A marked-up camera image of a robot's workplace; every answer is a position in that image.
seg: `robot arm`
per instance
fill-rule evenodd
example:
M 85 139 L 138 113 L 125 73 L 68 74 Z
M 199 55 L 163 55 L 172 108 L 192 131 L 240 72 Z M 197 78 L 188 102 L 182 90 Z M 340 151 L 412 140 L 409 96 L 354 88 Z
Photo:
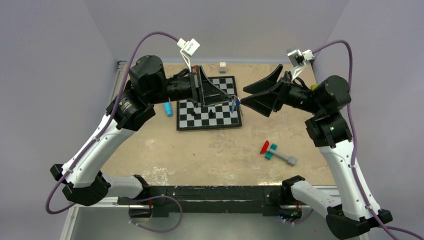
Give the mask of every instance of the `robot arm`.
M 299 50 L 289 51 L 289 57 L 294 59 L 295 64 L 304 66 L 305 54 Z M 350 155 L 354 147 L 352 134 L 339 112 L 351 102 L 349 85 L 344 78 L 333 75 L 314 89 L 310 89 L 297 78 L 303 68 L 297 68 L 300 70 L 294 75 L 285 72 L 279 79 L 283 70 L 280 64 L 269 76 L 246 86 L 243 91 L 252 95 L 241 99 L 240 102 L 266 117 L 269 117 L 271 112 L 279 111 L 284 104 L 313 114 L 313 117 L 305 122 L 306 130 L 324 156 L 341 200 L 321 192 L 301 176 L 282 182 L 284 197 L 311 206 L 326 219 L 329 229 L 337 238 L 360 236 L 377 227 L 378 223 L 366 208 L 351 168 L 356 169 L 368 200 L 381 221 L 392 221 L 392 215 L 380 208 L 374 199 L 358 163 L 350 165 Z
M 191 41 L 180 43 L 181 54 L 191 56 Z M 115 150 L 138 131 L 142 125 L 155 115 L 154 104 L 168 101 L 191 100 L 195 106 L 213 106 L 226 103 L 231 96 L 217 88 L 206 76 L 202 66 L 195 65 L 183 69 L 171 78 L 165 77 L 162 60 L 154 55 L 139 58 L 130 71 L 118 109 L 106 131 L 96 138 L 110 120 L 117 98 L 106 109 L 99 126 L 80 151 L 65 164 L 55 164 L 50 172 L 58 181 L 66 172 L 62 182 L 62 192 L 73 203 L 91 206 L 104 197 L 136 198 L 147 183 L 141 176 L 111 176 L 100 171 L 101 167 Z M 83 154 L 73 169 L 75 158 L 92 141 L 95 143 Z

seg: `teal block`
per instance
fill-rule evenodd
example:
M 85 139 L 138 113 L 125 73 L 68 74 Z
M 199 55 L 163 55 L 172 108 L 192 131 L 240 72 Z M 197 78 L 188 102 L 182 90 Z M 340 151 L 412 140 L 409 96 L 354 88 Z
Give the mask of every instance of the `teal block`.
M 277 144 L 273 143 L 273 144 L 271 145 L 270 149 L 272 149 L 272 150 L 276 150 L 276 149 L 277 149 Z M 272 158 L 272 157 L 273 157 L 273 154 L 272 154 L 272 153 L 270 153 L 270 152 L 267 152 L 267 153 L 265 154 L 265 158 L 266 158 L 266 159 L 268 159 L 268 160 L 271 160 L 271 158 Z
M 271 160 L 271 158 L 273 157 L 273 154 L 272 153 L 270 153 L 270 152 L 267 152 L 266 154 L 265 154 L 265 158 L 266 159 L 268 159 L 268 160 Z

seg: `chess piece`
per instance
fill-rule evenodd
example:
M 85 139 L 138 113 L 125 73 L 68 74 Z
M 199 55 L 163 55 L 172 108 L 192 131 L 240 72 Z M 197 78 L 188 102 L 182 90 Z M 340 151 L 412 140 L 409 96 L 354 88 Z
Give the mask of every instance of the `chess piece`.
M 209 110 L 209 117 L 210 118 L 214 118 L 215 117 L 215 113 L 212 111 L 212 109 Z

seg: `wooden table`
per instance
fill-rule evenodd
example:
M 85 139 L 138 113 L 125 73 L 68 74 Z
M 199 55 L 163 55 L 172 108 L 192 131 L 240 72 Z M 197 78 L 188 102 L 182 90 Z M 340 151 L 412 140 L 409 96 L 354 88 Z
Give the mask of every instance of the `wooden table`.
M 209 77 L 219 76 L 219 64 L 203 64 Z M 235 76 L 240 98 L 248 96 L 243 87 L 271 73 L 276 64 L 228 64 L 225 76 Z M 184 68 L 165 64 L 167 77 Z M 310 86 L 315 77 L 310 66 L 300 75 Z M 313 185 L 334 185 L 330 169 L 306 132 L 310 113 L 284 105 L 269 118 L 242 106 L 243 127 L 223 130 L 176 130 L 174 116 L 167 117 L 157 104 L 156 116 L 124 142 L 101 169 L 118 176 L 143 176 L 150 185 L 278 185 L 301 175 Z M 295 166 L 273 157 L 266 160 L 259 152 L 265 142 L 277 150 L 297 157 Z

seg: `gray wall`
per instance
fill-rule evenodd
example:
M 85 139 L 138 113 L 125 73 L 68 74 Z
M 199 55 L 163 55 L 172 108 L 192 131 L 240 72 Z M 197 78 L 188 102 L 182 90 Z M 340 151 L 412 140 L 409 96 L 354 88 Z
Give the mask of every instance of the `gray wall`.
M 195 38 L 201 62 L 286 62 L 286 49 L 324 44 L 348 0 L 84 0 L 113 56 L 127 60 L 140 37 L 164 31 Z M 164 37 L 138 56 L 183 60 Z
M 0 239 L 59 239 L 49 169 L 100 122 L 116 61 L 82 0 L 1 1 L 0 23 Z
M 392 211 L 390 225 L 424 236 L 423 13 L 421 0 L 351 0 L 328 40 L 345 39 L 353 48 L 351 109 L 365 179 Z M 347 78 L 347 51 L 323 50 L 314 65 L 318 81 Z

